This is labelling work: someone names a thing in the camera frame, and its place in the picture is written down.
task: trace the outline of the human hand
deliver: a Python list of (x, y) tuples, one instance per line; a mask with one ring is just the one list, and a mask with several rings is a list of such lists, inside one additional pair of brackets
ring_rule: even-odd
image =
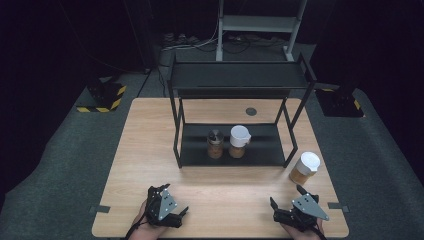
[[(135, 217), (132, 224), (135, 224), (138, 220), (140, 220), (145, 209), (146, 209), (146, 201), (144, 201), (141, 204), (140, 211), (138, 212), (138, 215)], [(138, 229), (134, 230), (129, 240), (156, 240), (159, 238), (159, 236), (162, 233), (164, 233), (168, 229), (168, 227), (164, 227), (164, 226), (152, 226), (146, 222), (147, 222), (147, 219), (146, 217), (144, 217), (141, 220), (142, 224), (138, 227)]]
[[(317, 218), (317, 225), (320, 232), (324, 235), (324, 229), (322, 228), (321, 218)], [(290, 234), (290, 236), (294, 240), (315, 240), (315, 239), (320, 240), (320, 237), (311, 230), (306, 230), (304, 232), (301, 232), (297, 230), (296, 228), (283, 224), (283, 223), (281, 223), (281, 226)]]

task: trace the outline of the cup lid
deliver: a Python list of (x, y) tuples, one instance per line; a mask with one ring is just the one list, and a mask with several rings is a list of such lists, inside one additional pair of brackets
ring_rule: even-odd
[(214, 130), (209, 131), (209, 133), (208, 133), (208, 141), (210, 141), (211, 143), (213, 143), (213, 144), (219, 144), (223, 140), (224, 140), (224, 134), (221, 131), (219, 131), (217, 129), (214, 129)]
[(234, 147), (244, 147), (250, 142), (252, 136), (249, 130), (242, 125), (236, 125), (231, 129), (230, 143)]
[(300, 158), (302, 159), (303, 165), (308, 167), (312, 172), (318, 171), (321, 161), (315, 153), (304, 152)]

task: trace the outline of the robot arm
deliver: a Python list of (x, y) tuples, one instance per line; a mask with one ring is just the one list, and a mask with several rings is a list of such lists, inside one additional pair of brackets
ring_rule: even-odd
[(158, 188), (151, 186), (148, 190), (146, 208), (141, 218), (128, 230), (125, 239), (129, 239), (131, 234), (141, 224), (148, 223), (152, 226), (165, 226), (179, 228), (182, 225), (182, 218), (188, 211), (186, 207), (179, 214), (171, 213), (177, 207), (174, 198), (168, 192), (170, 184), (162, 185)]
[(279, 209), (277, 203), (270, 197), (271, 207), (274, 209), (274, 221), (292, 226), (301, 232), (312, 230), (321, 239), (325, 239), (324, 235), (315, 228), (318, 217), (329, 220), (328, 215), (318, 205), (318, 195), (311, 195), (300, 185), (297, 185), (297, 190), (302, 196), (292, 201), (291, 210)]

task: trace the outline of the yellow and black warning tape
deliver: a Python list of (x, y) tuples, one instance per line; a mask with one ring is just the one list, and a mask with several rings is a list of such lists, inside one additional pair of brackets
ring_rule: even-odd
[(122, 99), (122, 96), (124, 95), (126, 88), (127, 88), (126, 86), (122, 86), (118, 90), (115, 100), (108, 107), (105, 107), (105, 106), (77, 106), (77, 111), (78, 112), (102, 112), (102, 113), (115, 111), (116, 108), (118, 108), (119, 104), (121, 103), (121, 99)]

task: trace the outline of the brown cup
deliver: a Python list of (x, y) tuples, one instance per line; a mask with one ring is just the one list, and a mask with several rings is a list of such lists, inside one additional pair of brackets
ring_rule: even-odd
[(315, 153), (304, 152), (290, 172), (289, 177), (294, 183), (303, 185), (318, 171), (319, 165), (320, 159)]
[(213, 159), (218, 159), (224, 152), (224, 134), (219, 130), (211, 130), (207, 138), (208, 156)]
[(230, 156), (233, 158), (241, 158), (243, 157), (245, 150), (246, 150), (245, 147), (234, 147), (231, 145), (228, 152), (230, 153)]

